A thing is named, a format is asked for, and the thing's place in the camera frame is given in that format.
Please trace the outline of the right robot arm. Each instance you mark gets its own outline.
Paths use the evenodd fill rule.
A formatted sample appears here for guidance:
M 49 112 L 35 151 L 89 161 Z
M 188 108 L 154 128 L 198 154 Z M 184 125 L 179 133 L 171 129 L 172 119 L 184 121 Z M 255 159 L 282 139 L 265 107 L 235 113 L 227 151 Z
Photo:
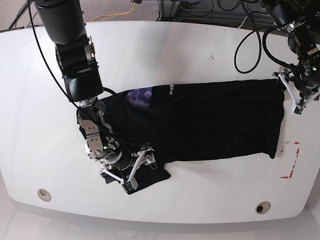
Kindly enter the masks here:
M 153 149 L 116 138 L 106 122 L 106 106 L 98 99 L 105 91 L 96 61 L 92 39 L 88 37 L 83 13 L 77 0 L 36 0 L 35 8 L 50 39 L 64 80 L 61 91 L 77 109 L 77 122 L 84 132 L 89 158 L 101 163 L 100 174 L 109 182 L 119 182 L 125 191 L 138 188 L 137 169 L 155 169 Z

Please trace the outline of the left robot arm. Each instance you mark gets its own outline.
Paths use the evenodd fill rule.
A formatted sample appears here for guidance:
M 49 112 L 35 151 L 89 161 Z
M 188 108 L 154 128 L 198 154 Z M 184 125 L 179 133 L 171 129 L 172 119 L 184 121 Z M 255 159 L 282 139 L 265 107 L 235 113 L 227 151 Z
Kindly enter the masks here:
M 320 32 L 318 0 L 262 0 L 260 2 L 274 22 L 262 37 L 266 55 L 283 69 L 276 73 L 293 100 L 293 112 L 300 114 L 306 105 L 320 95 L 320 49 L 315 33 Z M 275 30 L 287 34 L 287 44 L 297 55 L 298 63 L 286 63 L 268 50 L 267 37 Z

